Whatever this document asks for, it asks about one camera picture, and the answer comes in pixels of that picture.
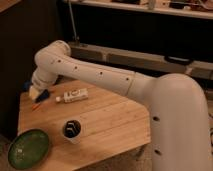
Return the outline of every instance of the green plate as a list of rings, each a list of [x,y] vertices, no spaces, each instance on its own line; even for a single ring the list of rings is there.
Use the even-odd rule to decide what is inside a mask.
[[[11,144],[8,161],[18,170],[32,168],[46,157],[49,146],[49,137],[44,131],[31,129],[19,135]]]

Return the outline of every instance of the metal shelf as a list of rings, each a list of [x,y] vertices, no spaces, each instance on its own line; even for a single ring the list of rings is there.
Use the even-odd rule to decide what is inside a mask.
[[[213,9],[209,12],[202,11],[192,11],[189,9],[174,9],[166,6],[159,5],[159,3],[168,4],[168,1],[155,1],[148,0],[145,5],[139,4],[126,4],[126,3],[116,3],[116,2],[106,2],[106,0],[64,0],[64,2],[71,2],[73,4],[79,5],[88,5],[88,6],[96,6],[103,8],[112,8],[112,9],[121,9],[121,10],[129,10],[129,11],[141,11],[141,12],[149,12],[149,13],[158,13],[158,14],[167,14],[167,15],[176,15],[176,16],[184,16],[184,17],[193,17],[193,18],[201,18],[201,19],[213,19]]]

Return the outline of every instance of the white bottle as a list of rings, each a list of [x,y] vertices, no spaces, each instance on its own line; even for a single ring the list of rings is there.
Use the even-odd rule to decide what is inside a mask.
[[[63,96],[57,96],[55,98],[56,102],[70,103],[78,100],[83,100],[88,98],[88,91],[86,88],[78,89],[74,91],[64,92]]]

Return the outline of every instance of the wooden table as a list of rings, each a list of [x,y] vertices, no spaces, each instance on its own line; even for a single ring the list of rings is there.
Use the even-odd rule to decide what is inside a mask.
[[[0,12],[8,9],[20,1],[21,0],[0,0]]]
[[[89,98],[74,103],[55,103],[64,91],[87,88]],[[47,158],[35,170],[71,171],[107,159],[150,142],[146,108],[125,97],[81,81],[51,87],[51,96],[35,110],[27,93],[21,95],[19,133],[40,128],[50,137]],[[82,125],[80,142],[72,144],[62,136],[68,120]]]

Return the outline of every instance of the dark background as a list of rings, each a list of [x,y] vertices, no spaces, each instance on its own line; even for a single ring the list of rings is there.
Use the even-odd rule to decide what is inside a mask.
[[[213,62],[211,20],[81,5],[73,9],[82,43]],[[19,97],[36,67],[34,54],[57,39],[73,40],[61,0],[23,0],[0,13],[0,133],[9,139],[17,134]]]

